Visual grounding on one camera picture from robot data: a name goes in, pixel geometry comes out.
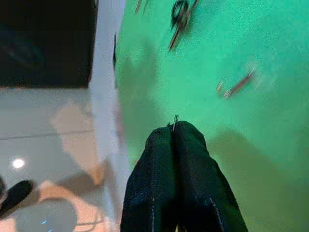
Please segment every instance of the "black shoe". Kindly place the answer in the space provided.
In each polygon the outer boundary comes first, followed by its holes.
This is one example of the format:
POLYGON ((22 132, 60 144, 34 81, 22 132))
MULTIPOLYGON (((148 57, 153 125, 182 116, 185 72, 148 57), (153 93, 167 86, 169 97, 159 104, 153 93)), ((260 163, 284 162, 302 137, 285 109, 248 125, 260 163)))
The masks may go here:
POLYGON ((33 188, 34 184, 29 180, 21 181, 11 187, 7 192, 6 200, 1 205, 0 218, 21 203, 32 192, 33 188))
POLYGON ((234 194, 209 156, 203 134, 180 121, 174 143, 182 181, 180 225, 187 232, 247 232, 234 194))
POLYGON ((178 186, 171 131, 151 133, 126 185, 121 232, 175 232, 178 186))

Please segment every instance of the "person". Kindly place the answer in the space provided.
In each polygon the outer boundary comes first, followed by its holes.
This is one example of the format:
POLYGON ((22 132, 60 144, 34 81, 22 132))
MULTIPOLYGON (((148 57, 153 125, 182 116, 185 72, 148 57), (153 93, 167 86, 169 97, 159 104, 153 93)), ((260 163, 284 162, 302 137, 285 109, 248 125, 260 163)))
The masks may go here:
POLYGON ((0 219, 10 209, 21 203, 33 190, 34 184, 30 180, 24 180, 7 190, 0 176, 0 219))
POLYGON ((127 185, 121 232, 247 232, 234 194, 203 134, 180 121, 158 128, 127 185))

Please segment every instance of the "green wall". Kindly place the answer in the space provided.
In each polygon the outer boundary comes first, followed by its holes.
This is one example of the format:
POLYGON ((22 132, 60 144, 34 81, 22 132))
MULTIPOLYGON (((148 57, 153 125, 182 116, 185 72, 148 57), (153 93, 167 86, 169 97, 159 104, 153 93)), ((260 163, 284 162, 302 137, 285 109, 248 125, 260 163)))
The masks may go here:
POLYGON ((200 0, 171 52, 175 1, 146 2, 134 15, 127 0, 116 50, 132 167, 179 114, 204 133, 250 231, 308 231, 309 1, 200 0), (217 94, 252 66, 249 85, 217 94))

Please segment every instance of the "shoe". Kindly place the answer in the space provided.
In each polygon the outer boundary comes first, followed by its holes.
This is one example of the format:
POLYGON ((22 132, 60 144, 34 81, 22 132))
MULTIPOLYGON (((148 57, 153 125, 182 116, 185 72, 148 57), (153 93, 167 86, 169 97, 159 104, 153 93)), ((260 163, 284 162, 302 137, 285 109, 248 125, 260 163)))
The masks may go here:
POLYGON ((187 232, 247 232, 234 194, 209 156, 203 134, 180 121, 175 126, 174 143, 181 173, 179 224, 187 232))
POLYGON ((179 202, 174 163, 170 129, 156 129, 128 179, 121 232, 175 232, 179 202))
POLYGON ((34 189, 33 182, 29 180, 24 180, 13 187, 11 187, 7 191, 7 198, 2 203, 0 208, 0 218, 7 213, 10 209, 17 206, 19 203, 21 203, 34 189))

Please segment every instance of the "tile floor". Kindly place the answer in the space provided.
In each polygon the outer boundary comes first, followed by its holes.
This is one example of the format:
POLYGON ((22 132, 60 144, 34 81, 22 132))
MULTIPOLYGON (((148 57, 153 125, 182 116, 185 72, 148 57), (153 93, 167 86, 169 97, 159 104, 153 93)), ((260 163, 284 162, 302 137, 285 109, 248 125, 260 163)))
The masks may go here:
POLYGON ((119 230, 128 161, 116 122, 111 149, 99 151, 104 136, 96 139, 93 118, 87 89, 0 91, 0 175, 8 187, 24 179, 37 185, 0 220, 1 232, 119 230))

